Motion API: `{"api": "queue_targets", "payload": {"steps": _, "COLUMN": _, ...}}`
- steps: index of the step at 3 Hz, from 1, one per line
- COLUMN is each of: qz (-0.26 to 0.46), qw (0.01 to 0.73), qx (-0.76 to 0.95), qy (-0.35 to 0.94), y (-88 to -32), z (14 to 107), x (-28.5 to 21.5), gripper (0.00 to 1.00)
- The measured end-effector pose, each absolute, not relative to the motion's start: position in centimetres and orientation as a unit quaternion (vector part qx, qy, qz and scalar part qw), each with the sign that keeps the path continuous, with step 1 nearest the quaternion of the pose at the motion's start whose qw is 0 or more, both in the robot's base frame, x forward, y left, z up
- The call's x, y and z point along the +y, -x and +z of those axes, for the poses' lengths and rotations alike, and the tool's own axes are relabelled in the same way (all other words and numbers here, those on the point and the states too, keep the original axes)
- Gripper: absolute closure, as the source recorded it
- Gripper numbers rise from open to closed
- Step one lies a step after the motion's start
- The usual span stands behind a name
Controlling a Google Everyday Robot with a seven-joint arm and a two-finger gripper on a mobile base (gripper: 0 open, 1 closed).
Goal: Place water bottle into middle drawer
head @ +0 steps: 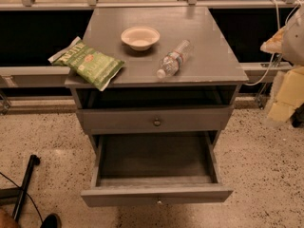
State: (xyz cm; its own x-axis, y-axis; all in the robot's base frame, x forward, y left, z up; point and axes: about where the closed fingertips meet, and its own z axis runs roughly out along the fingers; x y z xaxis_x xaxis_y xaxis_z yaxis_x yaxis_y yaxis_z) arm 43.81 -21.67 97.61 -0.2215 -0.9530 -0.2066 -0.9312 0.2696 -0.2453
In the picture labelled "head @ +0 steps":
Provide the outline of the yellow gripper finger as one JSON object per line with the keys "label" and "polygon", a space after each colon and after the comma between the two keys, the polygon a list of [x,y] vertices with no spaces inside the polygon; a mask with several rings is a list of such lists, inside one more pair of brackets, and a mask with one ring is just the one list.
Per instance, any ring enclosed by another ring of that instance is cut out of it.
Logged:
{"label": "yellow gripper finger", "polygon": [[285,123],[303,104],[304,66],[296,66],[287,72],[279,71],[273,81],[267,118]]}
{"label": "yellow gripper finger", "polygon": [[266,53],[281,53],[285,28],[280,28],[270,39],[264,42],[260,50]]}

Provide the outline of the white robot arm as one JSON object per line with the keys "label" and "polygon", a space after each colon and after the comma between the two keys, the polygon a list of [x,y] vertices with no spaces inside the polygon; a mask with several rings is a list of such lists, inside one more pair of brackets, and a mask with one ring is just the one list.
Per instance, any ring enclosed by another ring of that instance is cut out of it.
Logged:
{"label": "white robot arm", "polygon": [[274,98],[267,118],[287,122],[304,104],[304,7],[300,7],[260,50],[279,53],[294,65],[288,72],[278,72],[273,83]]}

